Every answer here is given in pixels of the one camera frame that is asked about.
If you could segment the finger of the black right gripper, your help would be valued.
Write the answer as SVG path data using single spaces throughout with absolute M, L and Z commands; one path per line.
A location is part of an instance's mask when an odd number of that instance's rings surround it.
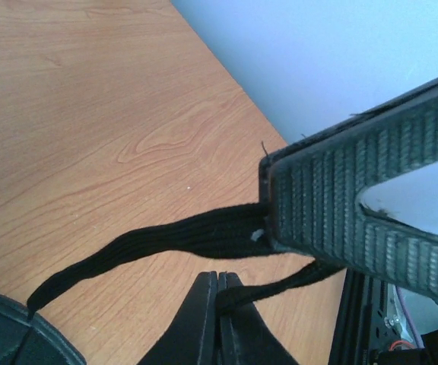
M 259 199 L 279 252 L 332 262 L 438 299 L 438 235 L 360 202 L 438 162 L 438 78 L 280 149 L 259 163 Z

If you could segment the black canvas sneaker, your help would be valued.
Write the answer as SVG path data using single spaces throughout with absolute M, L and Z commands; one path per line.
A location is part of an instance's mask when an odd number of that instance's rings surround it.
M 0 294 L 0 364 L 85 364 L 84 356 L 41 315 Z

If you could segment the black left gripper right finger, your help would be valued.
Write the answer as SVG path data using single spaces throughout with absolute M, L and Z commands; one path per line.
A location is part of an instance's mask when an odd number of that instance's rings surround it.
M 217 318 L 217 362 L 252 365 L 297 363 L 273 336 L 252 303 Z

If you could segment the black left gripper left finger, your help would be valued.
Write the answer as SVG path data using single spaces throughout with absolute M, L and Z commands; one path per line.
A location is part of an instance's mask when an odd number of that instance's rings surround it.
M 200 273 L 168 329 L 139 363 L 213 364 L 217 292 L 217 273 Z

